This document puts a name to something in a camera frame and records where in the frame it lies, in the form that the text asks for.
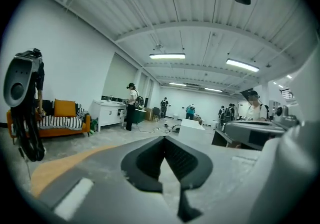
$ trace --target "fluorescent light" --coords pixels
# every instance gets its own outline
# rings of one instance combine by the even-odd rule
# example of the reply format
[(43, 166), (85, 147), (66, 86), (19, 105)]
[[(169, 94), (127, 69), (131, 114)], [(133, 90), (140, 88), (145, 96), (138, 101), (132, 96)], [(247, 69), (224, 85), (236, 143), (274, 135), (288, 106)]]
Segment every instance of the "fluorescent light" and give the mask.
[(245, 69), (253, 71), (253, 72), (257, 72), (257, 71), (260, 70), (258, 67), (251, 66), (251, 65), (248, 65), (246, 63), (239, 62), (239, 61), (232, 60), (232, 59), (227, 59), (226, 63), (228, 65), (238, 66), (238, 67), (245, 68)]
[(211, 90), (211, 91), (217, 91), (217, 92), (222, 92), (222, 90), (215, 90), (215, 89), (209, 89), (209, 88), (204, 88), (205, 90)]
[(177, 86), (186, 86), (186, 84), (180, 84), (180, 83), (174, 83), (174, 82), (169, 82), (170, 85), (177, 85)]
[(165, 59), (165, 58), (170, 58), (170, 59), (185, 59), (186, 55), (185, 53), (177, 53), (177, 54), (150, 54), (150, 58), (152, 59)]

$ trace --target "orange sofa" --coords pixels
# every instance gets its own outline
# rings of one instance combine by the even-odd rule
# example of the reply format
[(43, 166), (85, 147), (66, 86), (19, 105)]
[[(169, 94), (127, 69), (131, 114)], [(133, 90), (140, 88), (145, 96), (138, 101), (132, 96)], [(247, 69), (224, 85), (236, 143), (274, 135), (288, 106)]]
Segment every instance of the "orange sofa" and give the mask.
[[(56, 136), (64, 136), (64, 135), (72, 135), (72, 134), (78, 134), (78, 133), (84, 133), (87, 132), (89, 136), (90, 131), (90, 115), (87, 115), (85, 117), (85, 123), (83, 123), (82, 130), (70, 130), (66, 128), (53, 128), (53, 129), (39, 129), (39, 136), (40, 137), (56, 137)], [(11, 118), (11, 111), (7, 111), (6, 113), (6, 120), (8, 124), (8, 130), (10, 137), (13, 140), (13, 143), (15, 143), (15, 136), (12, 135), (11, 132), (11, 125), (12, 125), (12, 118)]]

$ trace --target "concrete floor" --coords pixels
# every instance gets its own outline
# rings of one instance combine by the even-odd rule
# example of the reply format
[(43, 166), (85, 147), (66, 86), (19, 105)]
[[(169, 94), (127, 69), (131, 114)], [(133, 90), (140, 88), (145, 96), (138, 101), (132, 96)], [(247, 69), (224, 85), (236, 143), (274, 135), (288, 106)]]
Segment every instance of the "concrete floor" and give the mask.
[[(41, 162), (29, 162), (30, 173), (43, 162), (60, 159), (66, 156), (74, 155), (89, 149), (94, 149), (104, 145), (123, 145), (133, 141), (164, 135), (164, 124), (169, 127), (181, 123), (181, 121), (173, 121), (167, 118), (166, 121), (159, 122), (144, 121), (137, 126), (132, 126), (132, 131), (125, 131), (121, 125), (111, 125), (101, 128), (101, 132), (96, 132), (91, 137), (86, 133), (70, 135), (56, 138), (43, 139), (43, 144), (47, 150), (44, 159)], [(204, 137), (195, 139), (198, 143), (211, 145), (214, 131), (211, 127), (205, 127), (207, 130)], [(178, 133), (173, 132), (171, 137), (178, 139)], [(8, 163), (17, 185), (30, 192), (30, 179), (28, 175), (27, 165), (18, 152), (18, 146), (13, 145), (8, 130), (0, 128), (0, 143), (4, 149), (4, 154), (8, 159)], [(179, 200), (179, 182), (171, 171), (168, 163), (164, 160), (161, 165), (161, 175), (159, 181), (163, 183), (163, 196), (171, 209), (177, 211)]]

